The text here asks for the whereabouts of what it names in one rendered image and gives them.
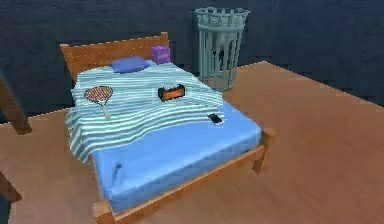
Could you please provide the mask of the black cell phone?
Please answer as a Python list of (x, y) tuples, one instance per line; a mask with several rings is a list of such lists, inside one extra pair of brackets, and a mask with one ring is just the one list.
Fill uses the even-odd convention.
[(224, 121), (215, 113), (208, 114), (207, 117), (210, 119), (210, 121), (215, 124), (216, 126), (222, 125)]

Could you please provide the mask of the black orange alarm clock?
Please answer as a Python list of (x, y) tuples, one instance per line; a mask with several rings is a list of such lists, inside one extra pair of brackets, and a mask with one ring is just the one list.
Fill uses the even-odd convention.
[(181, 84), (178, 84), (170, 88), (159, 88), (158, 97), (162, 102), (177, 99), (185, 96), (185, 87)]

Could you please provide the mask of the wooden bed with blue mattress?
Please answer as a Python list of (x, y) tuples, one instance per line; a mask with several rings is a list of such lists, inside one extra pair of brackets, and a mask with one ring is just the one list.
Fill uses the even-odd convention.
[[(64, 44), (61, 51), (75, 87), (79, 73), (110, 66), (118, 59), (138, 56), (150, 65), (161, 65), (151, 56), (157, 45), (169, 46), (167, 33), (80, 46)], [(223, 112), (222, 125), (210, 119), (175, 125), (89, 154), (86, 164), (93, 166), (101, 192), (93, 206), (96, 223), (134, 224), (172, 199), (246, 163), (262, 173), (274, 130), (260, 128), (224, 100)]]

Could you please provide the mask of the striped white teal blanket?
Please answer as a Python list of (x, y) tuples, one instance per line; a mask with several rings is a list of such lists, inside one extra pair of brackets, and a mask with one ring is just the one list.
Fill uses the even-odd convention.
[[(159, 99), (159, 88), (178, 84), (185, 87), (184, 97)], [(84, 97), (87, 89), (96, 86), (113, 89), (107, 103), (109, 120), (98, 104)], [(78, 74), (71, 93), (75, 106), (67, 113), (65, 124), (70, 151), (83, 163), (95, 151), (130, 144), (152, 131), (207, 122), (211, 113), (225, 117), (222, 94), (172, 63), (124, 74), (115, 73), (110, 66), (90, 69)]]

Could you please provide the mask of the purple box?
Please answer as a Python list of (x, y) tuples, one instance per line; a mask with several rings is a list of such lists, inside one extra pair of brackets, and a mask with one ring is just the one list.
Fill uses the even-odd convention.
[(151, 49), (152, 60), (156, 64), (168, 63), (170, 61), (170, 48), (165, 45), (153, 46)]

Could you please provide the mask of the blue pillow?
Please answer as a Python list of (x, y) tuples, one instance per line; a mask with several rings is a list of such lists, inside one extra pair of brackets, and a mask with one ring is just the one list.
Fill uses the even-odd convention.
[(146, 69), (150, 64), (141, 57), (126, 57), (113, 61), (110, 66), (115, 73), (131, 73)]

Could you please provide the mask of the red tennis racket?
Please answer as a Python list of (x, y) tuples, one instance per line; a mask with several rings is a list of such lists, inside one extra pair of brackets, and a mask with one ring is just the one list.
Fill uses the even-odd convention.
[(104, 117), (109, 120), (110, 114), (107, 109), (107, 103), (113, 95), (113, 89), (110, 86), (96, 86), (87, 89), (84, 92), (84, 97), (93, 103), (98, 104), (104, 113)]

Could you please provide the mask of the brown wooden furniture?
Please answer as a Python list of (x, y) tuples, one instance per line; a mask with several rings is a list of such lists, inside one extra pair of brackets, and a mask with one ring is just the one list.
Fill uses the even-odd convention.
[[(0, 71), (0, 110), (6, 119), (11, 123), (18, 135), (25, 135), (32, 132), (32, 128), (24, 114), (23, 109), (18, 104), (5, 76)], [(11, 182), (0, 171), (0, 194), (10, 203), (15, 203), (22, 199), (20, 193), (13, 187)]]

